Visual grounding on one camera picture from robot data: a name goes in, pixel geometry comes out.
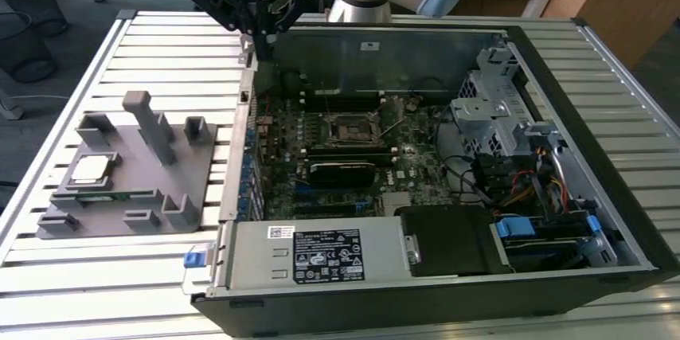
circuit board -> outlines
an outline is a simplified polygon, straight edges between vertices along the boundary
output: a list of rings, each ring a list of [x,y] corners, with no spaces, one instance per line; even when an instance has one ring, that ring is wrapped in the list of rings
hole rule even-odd
[[[381,162],[375,168],[372,185],[360,189],[312,187],[307,178],[307,160],[301,155],[316,143],[307,137],[311,123],[356,119],[360,114],[355,111],[347,114],[340,111],[309,112],[299,100],[271,100],[261,106],[264,115],[259,118],[259,132],[267,178],[265,220],[379,217],[393,215],[396,206],[452,203],[445,170],[431,140],[433,107],[407,111],[408,99],[409,96],[388,98],[371,115],[371,119],[379,121],[373,129],[380,137],[375,142],[387,146],[391,156],[387,164]],[[356,135],[367,135],[369,129],[356,125]],[[329,134],[321,133],[321,141]]]

aluminum extrusion table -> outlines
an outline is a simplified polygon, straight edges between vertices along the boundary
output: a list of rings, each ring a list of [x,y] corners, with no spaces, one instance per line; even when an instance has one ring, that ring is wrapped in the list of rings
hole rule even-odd
[[[320,21],[308,17],[308,21]],[[680,252],[680,130],[588,27],[569,20],[397,17],[395,22],[524,29],[668,244]],[[0,217],[0,338],[225,339],[183,294],[181,257],[217,236],[233,107],[239,35],[201,13],[139,12],[116,20],[24,181]],[[191,234],[41,240],[37,220],[80,143],[85,111],[116,124],[127,90],[145,90],[169,123],[219,124],[201,230]],[[543,115],[547,110],[532,97]],[[192,279],[208,281],[207,269]],[[679,338],[680,279],[608,296],[565,315],[365,330],[313,338]]]

metal slat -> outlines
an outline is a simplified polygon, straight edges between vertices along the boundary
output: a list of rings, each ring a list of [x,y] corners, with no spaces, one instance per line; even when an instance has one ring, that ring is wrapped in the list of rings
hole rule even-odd
[[[240,69],[237,57],[119,57],[111,60],[109,69]]]
[[[536,49],[593,50],[593,46],[585,40],[533,40],[531,43]]]
[[[588,128],[596,137],[633,137],[665,135],[667,131],[657,123],[645,121],[640,123],[588,123]]]
[[[541,113],[544,119],[552,119],[551,112],[543,105],[537,106],[537,111]],[[587,123],[604,121],[640,122],[653,120],[653,116],[641,107],[627,109],[581,108],[577,110],[577,112]]]
[[[668,161],[615,161],[617,171],[680,169],[680,159]]]
[[[668,137],[597,139],[607,153],[677,152],[677,143]]]
[[[128,35],[165,35],[165,36],[192,36],[192,35],[233,35],[221,25],[215,26],[184,26],[184,25],[131,25]]]
[[[563,71],[608,71],[609,66],[607,62],[600,58],[599,60],[545,60],[545,64],[552,70]]]
[[[579,59],[603,60],[603,57],[592,49],[539,49],[543,60]]]
[[[151,108],[155,111],[225,111],[236,108],[236,97],[155,97]],[[84,103],[87,111],[123,111],[123,97],[89,99]]]
[[[105,71],[104,83],[169,83],[200,81],[239,81],[241,71],[236,69],[211,70],[127,70]]]
[[[632,189],[680,189],[680,170],[625,171],[620,175]]]
[[[237,81],[219,83],[109,83],[92,92],[93,96],[125,96],[127,91],[147,91],[156,96],[236,96]]]
[[[680,189],[635,190],[633,194],[645,209],[680,208]],[[680,243],[672,249],[679,253]]]
[[[224,46],[241,45],[237,36],[125,36],[120,42],[121,46]]]
[[[116,49],[115,57],[239,57],[237,45],[225,47],[128,46]]]
[[[680,219],[680,209],[648,210],[647,215],[655,222],[668,221],[668,220],[679,220]]]
[[[525,34],[532,40],[583,40],[583,34],[577,31],[544,31],[528,29],[525,30]]]
[[[209,16],[187,18],[185,16],[137,16],[132,25],[219,25]]]
[[[557,79],[557,81],[588,81],[588,82],[597,82],[604,81],[608,83],[620,81],[619,77],[616,76],[616,73],[607,72],[607,71],[552,71],[552,75]]]
[[[620,83],[620,81],[615,81],[611,83],[607,83],[607,82],[588,83],[588,82],[583,82],[583,81],[560,81],[560,86],[563,87],[564,92],[569,95],[572,95],[572,94],[600,94],[600,93],[631,94],[631,91]]]
[[[140,287],[179,284],[184,277],[181,256],[168,259],[105,260],[5,267],[0,269],[3,293]]]
[[[0,311],[4,326],[197,313],[177,287],[5,298],[0,299]]]
[[[619,95],[568,95],[569,101],[576,108],[585,107],[635,107],[640,108],[640,101],[631,94]],[[537,105],[543,105],[543,99],[537,94],[531,94],[531,99]]]
[[[159,336],[161,337],[159,340],[229,340],[220,327],[199,315],[180,319],[131,319],[128,321],[116,321],[115,323],[95,322],[88,325],[5,332],[3,340],[89,340],[92,339],[92,334],[107,334],[108,338],[119,339],[143,338],[149,340]]]
[[[19,238],[13,241],[12,250],[111,247],[147,244],[207,243],[215,240],[216,231],[207,230],[191,234],[107,236],[103,238],[77,238],[41,240],[40,238]]]
[[[205,12],[187,11],[139,11],[137,16],[181,16],[183,18],[204,18],[208,14]]]

warning label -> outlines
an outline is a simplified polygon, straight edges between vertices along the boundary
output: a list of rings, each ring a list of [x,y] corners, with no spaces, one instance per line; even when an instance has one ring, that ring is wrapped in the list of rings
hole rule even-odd
[[[359,230],[295,233],[293,270],[297,284],[364,280]]]

blue latch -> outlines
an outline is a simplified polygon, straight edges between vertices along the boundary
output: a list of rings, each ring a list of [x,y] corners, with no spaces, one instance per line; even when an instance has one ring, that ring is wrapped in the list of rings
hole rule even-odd
[[[188,252],[184,254],[184,268],[205,267],[205,257],[204,252]]]
[[[503,218],[500,222],[496,223],[496,229],[499,230],[499,236],[501,238],[536,235],[536,230],[527,217]]]
[[[599,223],[597,217],[595,215],[588,215],[588,218],[585,218],[588,221],[588,226],[591,226],[591,230],[593,230],[593,233],[597,231],[603,231],[603,225]]]

